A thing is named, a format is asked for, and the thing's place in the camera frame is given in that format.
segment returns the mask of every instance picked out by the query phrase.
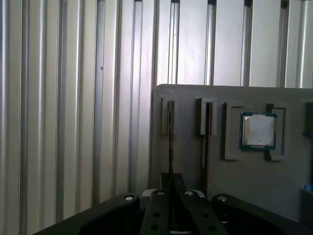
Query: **screw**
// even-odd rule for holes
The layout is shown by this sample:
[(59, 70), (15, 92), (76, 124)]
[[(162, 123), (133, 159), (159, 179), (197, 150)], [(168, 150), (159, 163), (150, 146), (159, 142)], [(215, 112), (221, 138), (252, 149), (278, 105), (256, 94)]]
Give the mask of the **screw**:
[(185, 194), (188, 196), (194, 195), (192, 191), (186, 191)]
[(133, 200), (133, 198), (134, 198), (133, 196), (126, 196), (126, 197), (125, 197), (125, 200), (126, 200), (126, 201), (131, 201), (131, 200)]
[(222, 201), (222, 202), (225, 202), (225, 201), (227, 201), (227, 198), (226, 197), (224, 197), (224, 196), (219, 196), (219, 198), (218, 198), (220, 201)]

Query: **aluminum profile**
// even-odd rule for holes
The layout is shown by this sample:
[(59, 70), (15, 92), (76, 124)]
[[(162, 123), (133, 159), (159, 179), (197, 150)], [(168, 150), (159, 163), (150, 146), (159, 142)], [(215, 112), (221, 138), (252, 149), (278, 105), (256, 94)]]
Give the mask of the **aluminum profile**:
[(280, 0), (0, 2), (0, 234), (148, 188), (156, 85), (312, 88), (313, 1), (289, 1), (284, 53)]

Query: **metal panel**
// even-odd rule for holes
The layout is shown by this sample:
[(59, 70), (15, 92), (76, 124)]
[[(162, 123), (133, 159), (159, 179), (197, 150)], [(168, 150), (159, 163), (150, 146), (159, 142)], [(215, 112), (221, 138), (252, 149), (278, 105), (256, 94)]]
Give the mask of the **metal panel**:
[(91, 207), (96, 19), (97, 0), (89, 0), (84, 7), (78, 212)]
[(114, 195), (114, 159), (116, 126), (116, 89), (117, 89), (117, 40), (119, 3), (105, 1), (105, 25), (103, 44), (103, 85), (102, 89), (102, 129), (101, 155), (98, 172), (100, 202)]
[(174, 18), (169, 0), (158, 1), (156, 84), (167, 84), (169, 77), (170, 25)]
[(301, 1), (289, 2), (288, 38), (286, 56), (285, 87), (295, 88), (297, 78), (297, 55), (299, 46)]
[(0, 233), (7, 231), (8, 201), (8, 111), (9, 111), (9, 1), (1, 2), (0, 77)]
[(276, 86), (280, 4), (280, 0), (253, 1), (249, 76), (252, 87)]
[(204, 84), (207, 0), (181, 0), (178, 84)]
[(27, 64), (27, 233), (43, 228), (45, 153), (46, 10), (44, 0), (29, 4)]
[(79, 211), (80, 91), (83, 1), (67, 4), (63, 219)]
[(142, 44), (140, 67), (140, 106), (136, 193), (142, 193), (149, 183), (152, 90), (154, 87), (154, 21), (155, 1), (144, 0), (142, 6)]
[(214, 85), (240, 86), (244, 0), (216, 5)]
[(47, 1), (43, 228), (55, 223), (60, 1)]
[(300, 39), (298, 54), (298, 88), (313, 87), (313, 1), (301, 2)]
[(134, 0), (122, 1), (115, 195), (128, 191)]

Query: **hole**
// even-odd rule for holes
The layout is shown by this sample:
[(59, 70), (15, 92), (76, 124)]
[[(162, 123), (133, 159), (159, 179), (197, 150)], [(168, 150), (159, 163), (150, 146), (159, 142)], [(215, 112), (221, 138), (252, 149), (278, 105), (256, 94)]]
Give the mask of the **hole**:
[(210, 231), (215, 231), (215, 230), (216, 230), (215, 226), (213, 226), (213, 225), (208, 226), (207, 228), (208, 228)]
[(126, 196), (124, 198), (126, 201), (131, 201), (131, 200), (133, 200), (134, 197), (133, 196)]
[(151, 230), (158, 230), (158, 225), (157, 224), (151, 225)]
[(209, 215), (207, 213), (202, 213), (201, 215), (202, 215), (203, 218), (209, 217)]

